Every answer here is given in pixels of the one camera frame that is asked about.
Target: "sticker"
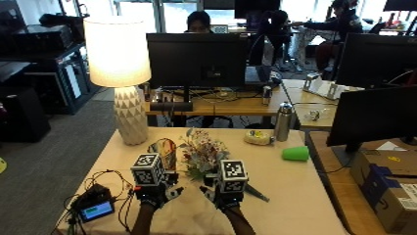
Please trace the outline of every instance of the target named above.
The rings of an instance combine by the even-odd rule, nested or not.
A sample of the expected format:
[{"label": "sticker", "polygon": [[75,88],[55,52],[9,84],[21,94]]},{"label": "sticker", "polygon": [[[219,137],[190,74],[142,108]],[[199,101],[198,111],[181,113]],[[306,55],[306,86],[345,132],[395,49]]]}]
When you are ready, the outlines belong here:
[{"label": "sticker", "polygon": [[401,162],[401,158],[398,158],[398,157],[387,156],[387,159],[393,160],[395,162]]},{"label": "sticker", "polygon": [[417,203],[411,199],[398,198],[404,209],[417,210]]},{"label": "sticker", "polygon": [[417,184],[403,184],[399,183],[404,193],[407,194],[408,198],[417,203]]}]

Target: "wooden desk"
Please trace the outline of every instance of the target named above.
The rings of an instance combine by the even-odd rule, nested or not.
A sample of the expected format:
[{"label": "wooden desk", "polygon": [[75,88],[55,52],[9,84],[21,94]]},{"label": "wooden desk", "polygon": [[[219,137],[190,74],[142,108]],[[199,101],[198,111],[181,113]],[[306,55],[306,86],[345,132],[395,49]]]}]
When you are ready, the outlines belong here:
[{"label": "wooden desk", "polygon": [[[257,92],[229,93],[226,97],[214,97],[205,95],[194,97],[193,110],[190,112],[175,112],[177,116],[261,116],[262,127],[269,128],[270,118],[275,116],[279,103],[286,100],[286,95],[281,87],[271,91],[270,102],[262,105],[262,94]],[[154,116],[166,115],[167,110],[150,111],[149,102],[145,104],[146,115],[149,116],[149,125],[157,126]]]},{"label": "wooden desk", "polygon": [[[179,136],[187,128],[149,128],[149,139],[138,146],[122,144],[115,132],[91,166],[89,174],[103,169],[117,169],[129,182],[133,181],[129,170],[137,155],[146,152],[147,145],[159,138],[171,139],[179,145]],[[230,159],[241,159],[249,173],[250,185],[269,198],[269,203],[245,194],[241,210],[250,221],[257,234],[345,234],[343,228],[330,205],[327,194],[318,178],[311,161],[291,162],[281,158],[285,148],[303,146],[303,133],[290,130],[285,142],[274,146],[257,146],[243,142],[245,129],[207,129],[213,139],[223,141],[230,152]],[[185,190],[181,196],[157,210],[150,225],[150,234],[233,234],[231,226],[219,210],[205,198],[198,186],[183,172],[181,150],[177,150],[178,186]],[[119,192],[119,178],[106,173],[97,178],[97,183],[109,187],[113,195]],[[83,184],[77,193],[85,191]],[[118,212],[122,202],[114,203]],[[127,224],[131,228],[139,202],[130,205]],[[83,224],[87,234],[127,234],[117,221],[117,212]],[[67,224],[58,224],[59,234],[65,234]]]},{"label": "wooden desk", "polygon": [[229,33],[257,33],[254,29],[247,29],[246,27],[230,26],[227,28]]},{"label": "wooden desk", "polygon": [[[337,100],[333,101],[317,94],[303,91],[303,83],[303,80],[282,80],[287,100],[293,104],[295,116],[299,121],[299,128],[330,129],[337,108]],[[318,120],[303,118],[309,111],[322,109],[327,109],[326,117],[321,117]]]},{"label": "wooden desk", "polygon": [[[310,131],[309,137],[313,143],[313,153],[323,167],[323,171],[331,171],[341,167],[335,155],[326,146],[327,132]],[[404,145],[398,139],[390,139],[391,143],[403,149],[417,149]],[[377,149],[385,141],[373,141],[363,143],[363,148]],[[342,215],[342,222],[349,232],[355,235],[386,234],[378,218],[362,196],[362,192],[350,176],[349,168],[338,172],[327,173],[327,183],[330,192],[335,198],[335,209]]]}]

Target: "thermos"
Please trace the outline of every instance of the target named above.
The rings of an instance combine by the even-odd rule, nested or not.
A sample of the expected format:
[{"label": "thermos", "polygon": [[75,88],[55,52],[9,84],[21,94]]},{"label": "thermos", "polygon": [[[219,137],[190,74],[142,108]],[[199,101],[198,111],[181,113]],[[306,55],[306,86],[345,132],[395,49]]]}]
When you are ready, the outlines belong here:
[{"label": "thermos", "polygon": [[287,139],[290,118],[291,118],[291,105],[287,104],[287,102],[285,101],[278,106],[275,125],[273,131],[274,139],[279,142]]}]

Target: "white tabletop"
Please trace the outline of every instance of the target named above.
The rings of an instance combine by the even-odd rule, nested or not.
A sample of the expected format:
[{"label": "white tabletop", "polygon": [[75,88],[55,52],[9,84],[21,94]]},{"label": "white tabletop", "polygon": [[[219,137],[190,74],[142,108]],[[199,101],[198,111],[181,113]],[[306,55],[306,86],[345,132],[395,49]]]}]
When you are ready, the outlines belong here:
[{"label": "white tabletop", "polygon": [[[146,152],[147,145],[157,139],[169,138],[177,145],[179,135],[187,128],[150,127],[149,140],[138,146],[126,146],[118,132],[114,132],[86,177],[99,170],[117,169],[133,183],[129,170],[138,156]],[[230,159],[243,161],[249,173],[249,184],[269,198],[269,203],[245,193],[241,211],[257,234],[345,234],[337,219],[327,194],[318,178],[314,165],[306,162],[285,161],[281,151],[289,147],[303,146],[303,133],[290,130],[287,141],[274,146],[257,146],[243,142],[246,129],[207,129],[209,136],[221,140],[230,152]],[[181,149],[177,160],[181,161]],[[114,173],[105,173],[97,183],[110,189],[111,195],[121,190],[121,180]],[[182,195],[157,210],[150,225],[150,234],[233,234],[233,229],[219,210],[203,197],[198,181],[190,181],[179,171],[178,187],[185,187]],[[85,192],[83,184],[78,193]],[[114,203],[115,213],[83,224],[87,234],[127,234],[117,220],[122,202]],[[133,227],[139,202],[134,199],[127,216]],[[66,223],[58,225],[65,234]]]}]

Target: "glove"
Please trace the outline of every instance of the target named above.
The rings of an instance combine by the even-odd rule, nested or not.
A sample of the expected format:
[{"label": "glove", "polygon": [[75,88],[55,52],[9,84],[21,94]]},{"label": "glove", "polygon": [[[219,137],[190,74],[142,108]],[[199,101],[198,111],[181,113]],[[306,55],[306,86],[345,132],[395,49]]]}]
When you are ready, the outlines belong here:
[{"label": "glove", "polygon": [[199,190],[221,212],[225,212],[230,208],[239,207],[238,202],[243,199],[242,193],[221,194],[217,186],[214,192],[205,186],[199,186]]},{"label": "glove", "polygon": [[183,187],[173,190],[166,189],[167,185],[165,182],[161,182],[157,186],[137,186],[134,193],[137,199],[141,200],[141,205],[147,204],[153,206],[154,210],[161,209],[165,203],[181,195]]}]

